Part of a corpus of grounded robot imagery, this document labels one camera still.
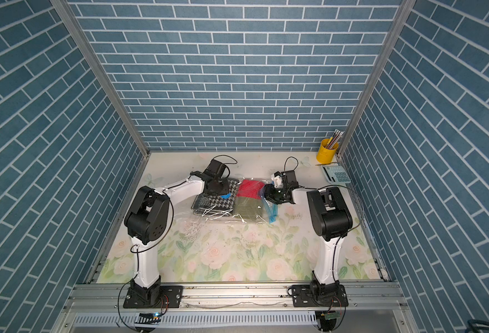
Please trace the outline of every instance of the calculator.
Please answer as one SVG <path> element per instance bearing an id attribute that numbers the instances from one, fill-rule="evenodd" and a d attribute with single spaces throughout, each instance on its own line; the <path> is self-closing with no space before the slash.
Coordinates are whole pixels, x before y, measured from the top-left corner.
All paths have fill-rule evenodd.
<path id="1" fill-rule="evenodd" d="M 351 183 L 350 177 L 346 170 L 340 165 L 323 165 L 321 166 L 328 183 L 337 184 L 347 184 Z"/>

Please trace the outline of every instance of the metal extrusion bar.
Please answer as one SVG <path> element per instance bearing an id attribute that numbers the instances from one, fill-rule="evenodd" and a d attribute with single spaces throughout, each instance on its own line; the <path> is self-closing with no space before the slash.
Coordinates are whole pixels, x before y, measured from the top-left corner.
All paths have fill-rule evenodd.
<path id="1" fill-rule="evenodd" d="M 416 0 L 403 0 L 402 3 L 400 4 L 400 7 L 398 8 L 396 16 L 394 16 L 394 21 L 392 21 L 392 26 L 390 28 L 390 31 L 387 34 L 385 41 L 383 42 L 383 46 L 381 47 L 381 52 L 377 57 L 376 63 L 372 68 L 372 72 L 368 77 L 368 81 L 365 85 L 365 88 L 361 93 L 361 97 L 359 98 L 359 101 L 355 106 L 354 114 L 352 115 L 350 122 L 348 123 L 348 126 L 346 128 L 344 138 L 342 139 L 341 147 L 338 150 L 339 156 L 342 156 L 342 154 L 344 154 L 348 142 L 350 141 L 352 135 L 354 135 L 357 124 L 359 123 L 359 120 L 361 119 L 361 116 L 365 111 L 368 101 L 370 100 L 370 96 L 374 92 L 374 88 L 377 84 L 377 81 L 381 76 L 381 72 L 383 71 L 385 65 L 387 64 L 387 60 L 389 59 L 389 56 L 392 53 L 394 45 L 396 44 L 396 41 L 400 36 L 400 32 L 403 29 L 404 24 L 407 21 L 407 18 L 409 17 L 409 14 L 411 13 L 411 10 L 413 9 L 415 2 Z"/>
<path id="2" fill-rule="evenodd" d="M 65 24 L 65 27 L 71 34 L 72 39 L 74 39 L 76 45 L 80 49 L 81 54 L 89 64 L 89 67 L 91 67 L 91 70 L 93 71 L 96 79 L 98 80 L 98 82 L 100 82 L 102 89 L 115 107 L 115 111 L 124 122 L 126 129 L 128 129 L 128 132 L 139 147 L 139 150 L 141 150 L 143 157 L 148 157 L 148 147 L 141 138 L 140 133 L 135 128 L 134 123 L 131 121 L 128 112 L 126 111 L 126 108 L 122 103 L 122 100 L 117 94 L 113 84 L 111 84 L 111 81 L 109 80 L 109 77 L 106 74 L 104 67 L 100 63 L 100 60 L 98 59 L 93 48 L 91 47 L 87 36 L 83 33 L 81 25 L 76 19 L 74 12 L 70 8 L 69 4 L 67 3 L 67 0 L 50 0 L 50 2 L 54 6 L 57 14 L 60 16 L 63 24 Z"/>
<path id="3" fill-rule="evenodd" d="M 327 307 L 313 305 L 308 308 L 294 308 L 292 298 L 287 294 L 287 288 L 291 284 L 287 282 L 182 283 L 184 291 L 180 308 L 169 311 L 190 311 L 192 308 L 200 312 L 259 309 L 262 311 L 327 310 Z M 407 302 L 396 282 L 357 281 L 343 282 L 343 285 L 350 303 L 349 308 L 352 310 L 407 309 Z M 121 287 L 122 284 L 76 284 L 63 312 L 115 313 Z M 122 309 L 126 293 L 127 290 L 123 289 L 120 294 L 121 313 L 139 312 L 137 309 Z"/>

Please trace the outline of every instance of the table surface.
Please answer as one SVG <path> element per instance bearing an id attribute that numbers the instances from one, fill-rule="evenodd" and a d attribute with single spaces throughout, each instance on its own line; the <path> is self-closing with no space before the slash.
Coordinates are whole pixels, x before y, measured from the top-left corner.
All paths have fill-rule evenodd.
<path id="1" fill-rule="evenodd" d="M 218 153 L 153 153 L 137 188 L 156 188 L 203 171 Z M 313 152 L 229 152 L 238 163 L 228 165 L 231 177 L 269 179 L 283 170 L 287 157 L 298 159 L 300 185 L 328 185 Z M 227 157 L 218 158 L 229 162 Z M 287 169 L 295 166 L 294 159 Z M 348 190 L 344 199 L 359 223 Z M 162 282 L 301 281 L 310 280 L 318 258 L 320 237 L 313 230 L 309 208 L 284 203 L 273 223 L 206 221 L 192 214 L 194 196 L 174 206 L 174 223 L 159 244 L 158 268 Z M 134 255 L 126 227 L 121 224 L 97 283 L 126 283 L 133 277 Z M 340 252 L 341 280 L 379 279 L 368 242 L 360 228 L 349 232 Z"/>

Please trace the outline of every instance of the blue brick wallpaper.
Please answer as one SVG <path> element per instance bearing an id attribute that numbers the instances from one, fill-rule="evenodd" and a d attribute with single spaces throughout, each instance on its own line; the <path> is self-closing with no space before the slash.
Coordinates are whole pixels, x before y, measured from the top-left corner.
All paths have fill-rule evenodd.
<path id="1" fill-rule="evenodd" d="M 0 1 L 0 332 L 52 328 L 140 158 L 48 0 Z"/>
<path id="2" fill-rule="evenodd" d="M 400 0 L 71 0 L 151 150 L 311 150 L 345 129 Z"/>
<path id="3" fill-rule="evenodd" d="M 420 331 L 489 321 L 489 0 L 418 0 L 345 161 Z"/>

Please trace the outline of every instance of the ziploc bag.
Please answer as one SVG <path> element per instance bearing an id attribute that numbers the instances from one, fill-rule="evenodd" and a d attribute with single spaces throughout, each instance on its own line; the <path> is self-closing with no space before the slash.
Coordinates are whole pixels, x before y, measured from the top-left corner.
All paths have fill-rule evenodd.
<path id="1" fill-rule="evenodd" d="M 267 183 L 270 180 L 229 178 L 227 199 L 200 194 L 191 209 L 199 220 L 206 222 L 269 223 L 274 204 L 264 199 L 263 187 Z"/>

